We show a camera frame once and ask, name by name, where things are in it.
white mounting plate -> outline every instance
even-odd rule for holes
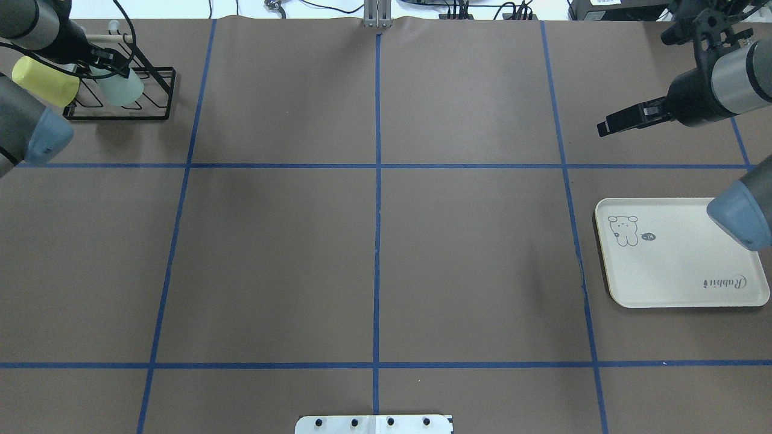
[[[711,198],[606,198],[595,207],[608,291],[624,307],[749,307],[770,298],[756,252],[707,214]]]
[[[351,421],[356,419],[356,426]],[[453,434],[450,415],[305,416],[295,424],[295,434]]]

black electronic device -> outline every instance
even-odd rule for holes
[[[657,21],[670,0],[573,0],[568,9],[577,21]]]

metal bracket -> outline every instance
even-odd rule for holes
[[[391,27],[391,0],[364,0],[364,26]]]
[[[450,415],[306,416],[295,434],[453,434]]]

yellow cup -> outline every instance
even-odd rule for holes
[[[11,79],[57,107],[71,103],[80,87],[77,77],[68,76],[27,56],[13,66]]]

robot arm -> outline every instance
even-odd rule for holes
[[[0,177],[20,161],[45,164],[73,138],[64,118],[0,73]]]
[[[89,42],[71,8],[72,0],[0,0],[0,37],[29,56],[107,71],[97,78],[129,77],[130,60]],[[21,161],[47,163],[72,137],[66,120],[0,73],[0,177]]]
[[[676,0],[675,23],[661,39],[666,45],[691,42],[697,67],[676,77],[667,96],[606,116],[598,124],[598,134],[604,137],[672,120],[696,127],[770,105],[772,39],[741,46],[753,30],[732,30],[765,1],[753,0],[755,8],[742,14],[750,0]],[[713,199],[707,212],[746,249],[772,246],[772,155]]]
[[[732,30],[760,7],[738,12],[749,4],[747,0],[677,3],[675,24],[662,33],[662,42],[692,42],[697,67],[676,77],[667,96],[606,116],[598,124],[598,134],[604,137],[672,120],[696,127],[772,103],[772,39],[741,47],[740,41],[750,38],[753,30]]]
[[[0,0],[0,37],[62,65],[94,66],[128,77],[128,60],[86,39],[69,19],[72,0]]]

